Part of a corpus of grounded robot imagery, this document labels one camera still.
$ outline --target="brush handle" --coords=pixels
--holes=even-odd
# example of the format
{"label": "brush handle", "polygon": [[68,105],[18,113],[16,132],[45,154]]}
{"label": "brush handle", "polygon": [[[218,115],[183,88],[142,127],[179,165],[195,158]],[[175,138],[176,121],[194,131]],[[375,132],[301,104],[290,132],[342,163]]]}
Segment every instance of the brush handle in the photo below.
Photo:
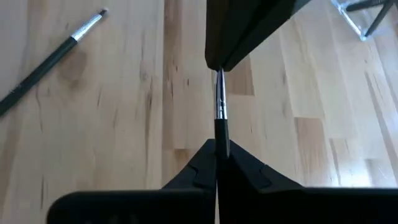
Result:
{"label": "brush handle", "polygon": [[228,120],[215,119],[214,125],[217,158],[226,161],[229,157]]}
{"label": "brush handle", "polygon": [[0,102],[0,117],[4,115],[9,108],[14,106],[44,75],[65,56],[77,41],[69,37],[61,46],[55,50],[44,62],[42,62],[28,77],[26,77],[15,89],[13,89]]}

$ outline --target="makeup brush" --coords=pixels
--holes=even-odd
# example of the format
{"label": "makeup brush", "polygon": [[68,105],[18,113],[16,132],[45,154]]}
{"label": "makeup brush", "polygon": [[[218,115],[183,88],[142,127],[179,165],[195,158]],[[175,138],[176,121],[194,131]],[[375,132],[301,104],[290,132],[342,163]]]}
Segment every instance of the makeup brush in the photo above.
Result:
{"label": "makeup brush", "polygon": [[214,126],[217,158],[224,162],[229,158],[229,134],[226,110],[225,74],[222,68],[219,69],[216,74]]}
{"label": "makeup brush", "polygon": [[97,24],[107,13],[107,9],[102,9],[95,14],[88,22],[76,30],[61,46],[59,46],[50,56],[48,56],[28,77],[15,87],[0,102],[0,117],[8,109],[14,106],[41,78],[56,65],[76,44]]}

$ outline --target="silver ferrule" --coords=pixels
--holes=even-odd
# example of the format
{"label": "silver ferrule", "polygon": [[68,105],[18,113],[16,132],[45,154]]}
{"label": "silver ferrule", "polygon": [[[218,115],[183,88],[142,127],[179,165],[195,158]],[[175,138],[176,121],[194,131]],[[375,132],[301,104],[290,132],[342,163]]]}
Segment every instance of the silver ferrule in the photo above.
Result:
{"label": "silver ferrule", "polygon": [[79,40],[81,40],[88,33],[88,31],[90,31],[90,29],[101,20],[102,17],[103,16],[100,13],[95,14],[95,16],[93,16],[88,22],[76,30],[71,37],[79,42]]}
{"label": "silver ferrule", "polygon": [[216,74],[215,119],[228,119],[226,115],[225,75],[222,68]]}

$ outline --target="wood grain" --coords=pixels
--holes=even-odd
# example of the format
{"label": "wood grain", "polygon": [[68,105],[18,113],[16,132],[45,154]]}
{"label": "wood grain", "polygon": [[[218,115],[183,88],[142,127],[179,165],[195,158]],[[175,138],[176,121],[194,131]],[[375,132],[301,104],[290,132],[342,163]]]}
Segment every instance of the wood grain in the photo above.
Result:
{"label": "wood grain", "polygon": [[[0,97],[104,6],[0,118],[0,223],[44,223],[76,190],[159,189],[213,138],[206,1],[1,1]],[[312,0],[227,74],[231,139],[303,185],[397,187],[397,43]]]}

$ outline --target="light wood surface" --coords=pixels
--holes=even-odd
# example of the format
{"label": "light wood surface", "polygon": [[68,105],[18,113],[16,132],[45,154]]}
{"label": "light wood surface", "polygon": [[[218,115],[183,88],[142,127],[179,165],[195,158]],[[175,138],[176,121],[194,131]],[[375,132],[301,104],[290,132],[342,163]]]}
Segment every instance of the light wood surface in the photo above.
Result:
{"label": "light wood surface", "polygon": [[[0,221],[76,190],[158,189],[213,137],[206,1],[0,2],[0,98],[97,9],[109,16],[0,118]],[[307,186],[397,187],[398,38],[312,0],[227,74],[229,131]]]}

